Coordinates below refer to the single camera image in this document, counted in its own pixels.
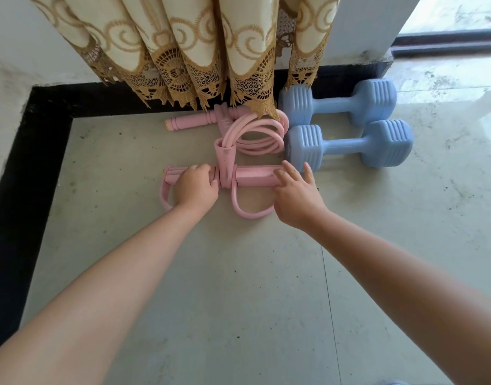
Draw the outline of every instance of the person's left arm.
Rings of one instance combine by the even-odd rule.
[[[218,198],[208,165],[175,186],[177,205],[92,265],[0,347],[0,385],[98,385],[175,252]]]

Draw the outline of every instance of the cream curtain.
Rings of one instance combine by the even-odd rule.
[[[31,0],[104,83],[147,104],[232,104],[277,117],[274,63],[292,48],[287,87],[310,86],[339,0]]]

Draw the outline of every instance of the person's left hand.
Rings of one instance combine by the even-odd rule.
[[[201,214],[207,213],[219,197],[217,180],[210,183],[210,169],[207,164],[188,167],[174,185],[177,206],[186,206]]]

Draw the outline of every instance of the person's right arm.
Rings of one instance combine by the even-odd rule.
[[[284,161],[275,211],[329,251],[456,385],[491,384],[491,298],[330,212]]]

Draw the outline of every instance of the dumbbell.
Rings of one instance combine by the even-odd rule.
[[[404,120],[381,120],[365,127],[356,139],[325,141],[317,125],[292,127],[285,140],[285,157],[303,172],[304,162],[313,171],[320,168],[324,155],[361,153],[361,160],[370,167],[398,166],[413,147],[413,133]]]
[[[348,112],[353,125],[364,127],[370,122],[386,120],[396,103],[395,86],[384,78],[358,82],[351,97],[313,99],[311,89],[303,84],[282,89],[278,97],[278,107],[287,114],[290,127],[309,124],[314,113],[339,112]]]

